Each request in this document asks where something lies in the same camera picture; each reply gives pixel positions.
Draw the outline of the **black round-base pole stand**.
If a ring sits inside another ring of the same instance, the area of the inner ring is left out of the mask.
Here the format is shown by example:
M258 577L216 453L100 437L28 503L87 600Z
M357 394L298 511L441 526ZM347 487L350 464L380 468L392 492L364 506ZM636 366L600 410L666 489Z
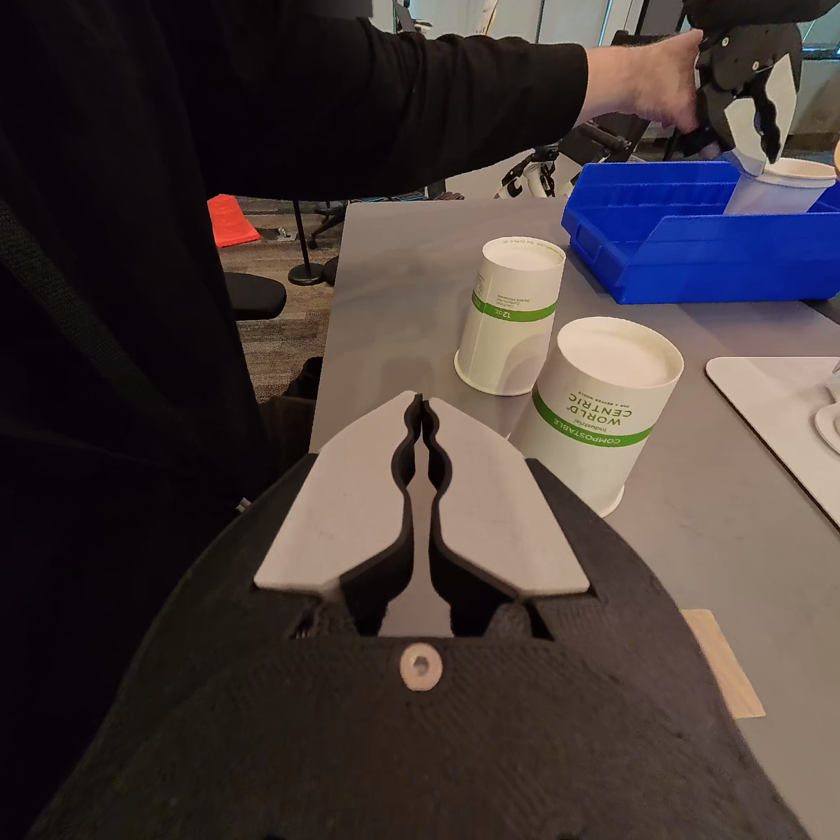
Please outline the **black round-base pole stand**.
M302 222L302 213L298 199L291 200L295 215L298 241L301 250L301 263L288 271L290 284L299 287L315 286L323 282L324 265L312 262L309 255L308 238Z

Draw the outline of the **person's black clothed torso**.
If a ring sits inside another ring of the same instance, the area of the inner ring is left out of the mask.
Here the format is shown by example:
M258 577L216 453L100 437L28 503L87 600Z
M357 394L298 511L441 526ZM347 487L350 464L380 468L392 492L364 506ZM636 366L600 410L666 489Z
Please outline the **person's black clothed torso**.
M2 838L276 479L207 199L294 185L382 31L312 2L2 2Z

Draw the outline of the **white paper cup green band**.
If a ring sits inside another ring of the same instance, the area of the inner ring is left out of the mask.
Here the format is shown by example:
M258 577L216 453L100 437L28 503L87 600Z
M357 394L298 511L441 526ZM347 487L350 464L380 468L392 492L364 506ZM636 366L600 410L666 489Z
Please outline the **white paper cup green band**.
M683 370L676 346L642 324L569 322L553 339L509 442L604 517L623 498Z
M531 391L549 351L564 265L562 248L538 238L485 243L454 359L464 383L494 396Z
M723 213L738 215L803 214L837 182L833 164L780 159L760 175L742 174Z

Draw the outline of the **grey desk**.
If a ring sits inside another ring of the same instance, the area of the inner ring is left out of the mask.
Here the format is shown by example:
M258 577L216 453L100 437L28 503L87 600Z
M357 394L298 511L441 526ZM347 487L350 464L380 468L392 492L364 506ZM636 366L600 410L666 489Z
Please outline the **grey desk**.
M561 210L526 202L352 205L311 435L318 450L403 391L509 434L527 399L454 370L483 245L566 246ZM666 336L685 370L607 521L681 608L712 612L766 716L744 737L813 838L838 838L838 531L706 377L718 357L838 356L838 326L801 302L623 307L575 255L554 328L591 316Z

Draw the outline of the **person's left forearm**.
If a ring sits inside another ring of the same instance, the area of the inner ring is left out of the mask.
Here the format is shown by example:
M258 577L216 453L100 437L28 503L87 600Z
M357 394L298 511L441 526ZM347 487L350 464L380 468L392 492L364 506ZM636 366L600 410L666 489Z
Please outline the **person's left forearm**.
M283 133L284 197L408 193L560 140L624 104L609 49L519 38L383 33L356 18L303 14L285 46L322 47L326 70L304 82L322 99Z

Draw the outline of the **orange plastic cone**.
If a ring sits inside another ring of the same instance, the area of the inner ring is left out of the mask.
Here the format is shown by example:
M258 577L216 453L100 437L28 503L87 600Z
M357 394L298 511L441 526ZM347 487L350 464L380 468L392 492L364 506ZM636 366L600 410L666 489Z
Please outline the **orange plastic cone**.
M260 240L258 230L246 218L237 197L218 194L207 201L217 248L244 245Z

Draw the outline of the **white document stand wooden board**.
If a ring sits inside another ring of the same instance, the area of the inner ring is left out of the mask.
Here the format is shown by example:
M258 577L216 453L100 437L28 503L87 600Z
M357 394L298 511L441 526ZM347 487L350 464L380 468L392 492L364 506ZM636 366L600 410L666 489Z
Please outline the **white document stand wooden board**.
M707 378L839 525L839 359L719 357Z

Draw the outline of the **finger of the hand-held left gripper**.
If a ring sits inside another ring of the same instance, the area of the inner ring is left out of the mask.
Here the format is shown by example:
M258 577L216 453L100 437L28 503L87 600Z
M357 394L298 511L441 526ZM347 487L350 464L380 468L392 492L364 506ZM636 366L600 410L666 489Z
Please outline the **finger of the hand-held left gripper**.
M781 157L796 103L796 76L791 58L780 58L754 79L754 124L769 163L776 163Z
M724 110L731 134L731 149L723 158L738 168L742 175L759 177L768 162L757 127L757 111L751 98L739 98Z

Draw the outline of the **person's left hand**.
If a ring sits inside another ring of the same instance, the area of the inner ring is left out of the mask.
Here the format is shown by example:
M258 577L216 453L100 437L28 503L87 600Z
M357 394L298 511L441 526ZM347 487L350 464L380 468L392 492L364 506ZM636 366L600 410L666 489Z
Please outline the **person's left hand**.
M652 45L612 47L607 87L609 112L633 114L676 128L683 134L699 128L696 63L700 29Z

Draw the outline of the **shallow blue plastic bin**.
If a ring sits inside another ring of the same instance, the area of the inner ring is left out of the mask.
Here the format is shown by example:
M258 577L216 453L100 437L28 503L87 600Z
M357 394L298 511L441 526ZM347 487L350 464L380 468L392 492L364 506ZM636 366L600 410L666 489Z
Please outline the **shallow blue plastic bin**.
M839 187L806 213L725 215L727 162L587 164L570 245L622 305L827 300L839 288Z

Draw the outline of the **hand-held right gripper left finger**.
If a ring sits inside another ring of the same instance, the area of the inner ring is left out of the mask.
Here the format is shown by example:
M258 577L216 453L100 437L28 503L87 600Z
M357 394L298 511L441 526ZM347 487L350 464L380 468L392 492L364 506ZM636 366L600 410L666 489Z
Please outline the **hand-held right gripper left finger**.
M281 523L254 584L342 602L363 636L377 636L414 571L407 488L424 400L403 392L333 436Z

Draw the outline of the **white wheeled device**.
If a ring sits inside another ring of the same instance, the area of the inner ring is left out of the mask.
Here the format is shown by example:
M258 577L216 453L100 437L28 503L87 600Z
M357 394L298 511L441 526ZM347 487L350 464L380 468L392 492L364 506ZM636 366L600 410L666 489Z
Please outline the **white wheeled device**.
M539 146L503 176L495 199L569 197L582 165L560 151L559 145Z

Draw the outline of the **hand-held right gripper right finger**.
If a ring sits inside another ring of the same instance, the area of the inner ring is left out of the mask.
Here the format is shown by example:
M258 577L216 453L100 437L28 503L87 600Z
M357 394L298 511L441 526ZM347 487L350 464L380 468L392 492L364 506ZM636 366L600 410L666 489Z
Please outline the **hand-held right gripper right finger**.
M516 448L437 397L423 403L422 431L436 489L429 570L453 635L482 636L502 606L590 590Z

